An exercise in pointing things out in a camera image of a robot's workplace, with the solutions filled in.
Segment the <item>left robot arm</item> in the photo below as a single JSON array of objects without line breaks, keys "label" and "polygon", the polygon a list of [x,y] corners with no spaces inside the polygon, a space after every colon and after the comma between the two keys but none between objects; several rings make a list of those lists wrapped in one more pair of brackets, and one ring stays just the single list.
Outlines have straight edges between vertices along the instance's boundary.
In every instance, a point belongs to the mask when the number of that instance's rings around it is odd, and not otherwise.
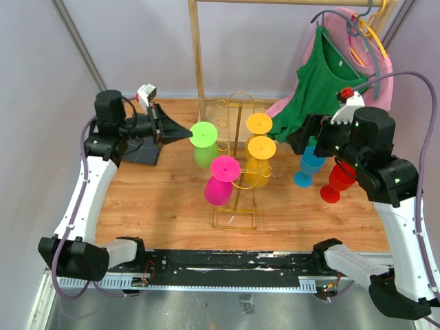
[{"label": "left robot arm", "polygon": [[152,138],[159,146],[190,138],[192,133],[176,123],[152,101],[156,88],[142,85],[137,101],[143,113],[127,117],[127,99],[118,90],[97,94],[95,116],[80,135],[80,172],[66,212],[51,237],[41,238],[38,252],[55,278],[100,281],[107,271],[124,264],[132,272],[146,267],[141,238],[119,236],[102,246],[95,244],[100,210],[130,140]]}]

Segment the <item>blue wine glass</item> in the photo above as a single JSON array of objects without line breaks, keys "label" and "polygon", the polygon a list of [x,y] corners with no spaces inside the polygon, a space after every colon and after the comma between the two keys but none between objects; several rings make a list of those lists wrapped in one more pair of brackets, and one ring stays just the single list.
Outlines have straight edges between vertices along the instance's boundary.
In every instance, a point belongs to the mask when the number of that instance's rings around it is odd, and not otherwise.
[{"label": "blue wine glass", "polygon": [[314,155],[315,147],[308,146],[300,158],[300,170],[294,175],[294,183],[300,188],[308,188],[313,184],[314,175],[325,165],[325,157]]}]

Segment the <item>red wine glass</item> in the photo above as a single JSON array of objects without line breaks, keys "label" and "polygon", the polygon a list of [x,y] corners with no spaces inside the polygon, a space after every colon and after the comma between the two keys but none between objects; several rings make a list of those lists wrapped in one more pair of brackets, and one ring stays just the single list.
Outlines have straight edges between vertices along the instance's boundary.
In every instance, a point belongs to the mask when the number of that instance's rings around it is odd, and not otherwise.
[{"label": "red wine glass", "polygon": [[348,190],[355,182],[355,169],[345,162],[336,164],[330,172],[328,184],[320,189],[323,201],[334,204],[339,202],[341,192]]}]

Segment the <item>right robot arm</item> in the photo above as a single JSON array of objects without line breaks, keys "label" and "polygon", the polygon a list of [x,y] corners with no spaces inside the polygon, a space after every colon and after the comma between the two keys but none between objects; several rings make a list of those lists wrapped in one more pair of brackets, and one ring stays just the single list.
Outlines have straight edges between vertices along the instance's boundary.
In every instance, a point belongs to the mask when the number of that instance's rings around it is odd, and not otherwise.
[{"label": "right robot arm", "polygon": [[374,264],[351,251],[337,239],[314,245],[311,266],[326,275],[342,272],[368,291],[385,316],[419,320],[431,314],[439,301],[429,282],[419,240],[421,208],[416,205],[419,173],[406,159],[392,154],[395,121],[377,107],[361,107],[347,122],[332,123],[331,116],[309,114],[286,141],[297,155],[305,152],[310,138],[316,140],[317,157],[336,157],[354,171],[359,186],[373,203],[388,239],[392,267]]}]

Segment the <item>green wine glass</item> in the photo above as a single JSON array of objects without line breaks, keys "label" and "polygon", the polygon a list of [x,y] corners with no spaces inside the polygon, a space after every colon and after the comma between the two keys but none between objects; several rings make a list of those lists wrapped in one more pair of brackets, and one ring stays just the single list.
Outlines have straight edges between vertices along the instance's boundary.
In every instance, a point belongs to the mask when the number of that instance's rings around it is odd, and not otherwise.
[{"label": "green wine glass", "polygon": [[216,126],[210,122],[201,121],[194,124],[190,131],[195,163],[202,169],[210,169],[213,160],[219,156]]}]

